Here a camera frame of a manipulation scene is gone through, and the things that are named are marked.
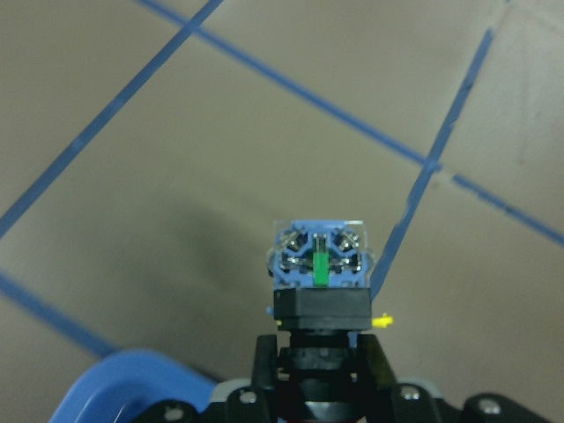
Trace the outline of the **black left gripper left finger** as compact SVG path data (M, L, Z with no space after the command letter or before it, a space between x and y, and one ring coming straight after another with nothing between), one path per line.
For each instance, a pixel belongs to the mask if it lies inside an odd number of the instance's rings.
M265 395L276 393L278 382L278 340L276 335L261 335L256 339L251 386Z

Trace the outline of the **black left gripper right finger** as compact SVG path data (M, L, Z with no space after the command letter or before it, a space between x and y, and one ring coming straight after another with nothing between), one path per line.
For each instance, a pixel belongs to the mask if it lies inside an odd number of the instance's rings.
M358 384L362 392L390 390L397 384L396 375L376 335L359 334L356 349Z

